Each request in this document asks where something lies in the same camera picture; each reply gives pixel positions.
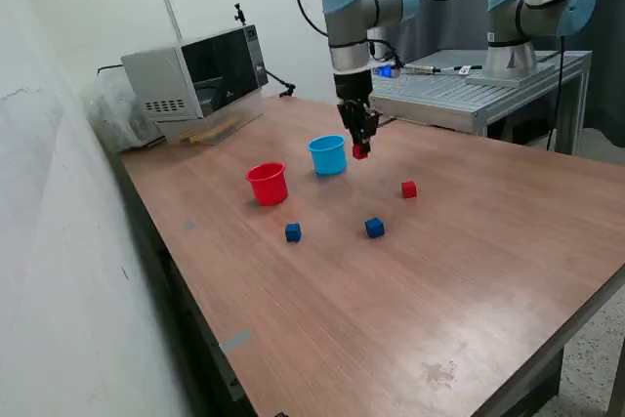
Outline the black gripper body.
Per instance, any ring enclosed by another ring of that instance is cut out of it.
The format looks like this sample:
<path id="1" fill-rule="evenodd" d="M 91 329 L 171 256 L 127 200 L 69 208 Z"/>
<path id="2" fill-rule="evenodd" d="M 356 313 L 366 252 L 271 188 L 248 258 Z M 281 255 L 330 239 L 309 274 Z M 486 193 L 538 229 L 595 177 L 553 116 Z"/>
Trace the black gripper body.
<path id="1" fill-rule="evenodd" d="M 358 73 L 334 75 L 339 112 L 343 123 L 350 130 L 376 130 L 380 112 L 369 101 L 373 90 L 372 76 L 369 70 Z"/>

